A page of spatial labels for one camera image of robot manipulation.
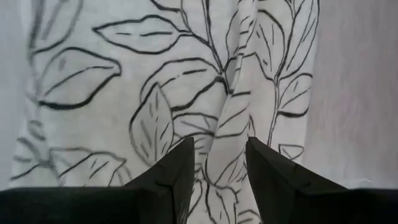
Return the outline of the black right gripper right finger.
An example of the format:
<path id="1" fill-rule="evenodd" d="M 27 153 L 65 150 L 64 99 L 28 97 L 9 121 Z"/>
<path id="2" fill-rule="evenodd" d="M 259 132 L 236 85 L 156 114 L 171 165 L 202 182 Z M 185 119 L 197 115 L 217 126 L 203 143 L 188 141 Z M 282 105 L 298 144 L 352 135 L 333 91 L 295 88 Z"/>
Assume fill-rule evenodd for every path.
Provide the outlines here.
<path id="1" fill-rule="evenodd" d="M 398 224 L 398 189 L 347 189 L 255 137 L 246 161 L 264 224 Z"/>

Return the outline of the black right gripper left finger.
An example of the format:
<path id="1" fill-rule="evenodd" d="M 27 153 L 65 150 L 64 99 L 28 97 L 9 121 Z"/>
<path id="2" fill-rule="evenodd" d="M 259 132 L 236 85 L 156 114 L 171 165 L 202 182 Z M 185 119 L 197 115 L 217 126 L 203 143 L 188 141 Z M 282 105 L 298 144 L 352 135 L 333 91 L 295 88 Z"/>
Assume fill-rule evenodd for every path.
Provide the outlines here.
<path id="1" fill-rule="evenodd" d="M 187 224 L 194 162 L 189 137 L 123 187 L 3 190 L 0 224 Z"/>

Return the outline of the white leaf-print garment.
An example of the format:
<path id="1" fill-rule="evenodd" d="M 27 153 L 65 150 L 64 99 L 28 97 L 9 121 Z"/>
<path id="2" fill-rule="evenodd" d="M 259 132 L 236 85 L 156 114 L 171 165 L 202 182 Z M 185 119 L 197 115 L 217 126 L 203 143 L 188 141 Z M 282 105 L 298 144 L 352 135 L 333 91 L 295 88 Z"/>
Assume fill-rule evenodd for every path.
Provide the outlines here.
<path id="1" fill-rule="evenodd" d="M 19 2 L 11 186 L 122 186 L 191 137 L 188 224 L 266 224 L 244 148 L 301 160 L 321 0 Z"/>

